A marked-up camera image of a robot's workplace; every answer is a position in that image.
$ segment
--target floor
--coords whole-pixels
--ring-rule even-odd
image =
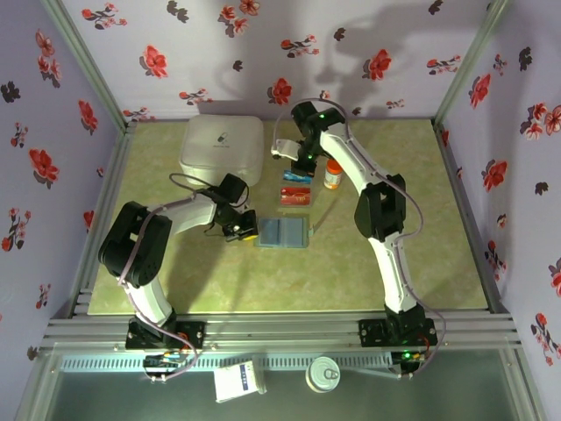
[[[114,217],[124,203],[165,203],[185,195],[167,179],[181,171],[179,155],[186,122],[139,124],[126,162]],[[273,123],[265,122],[265,150]],[[429,120],[358,120],[352,131],[391,174],[400,173],[425,216],[425,228],[405,242],[411,278],[427,304],[442,309],[485,308],[464,227]],[[299,139],[292,122],[280,137]],[[196,227],[170,239],[160,281],[177,312],[378,310],[384,289],[372,248],[360,236],[353,214],[358,199],[348,179],[338,190],[323,187],[325,162],[312,184],[306,211],[279,207],[286,161],[267,155],[263,175],[250,190],[258,217],[305,214],[314,235],[306,249],[262,249],[251,242],[205,237]],[[418,217],[408,206],[405,228]],[[99,270],[89,314],[131,313],[124,293],[105,268]]]

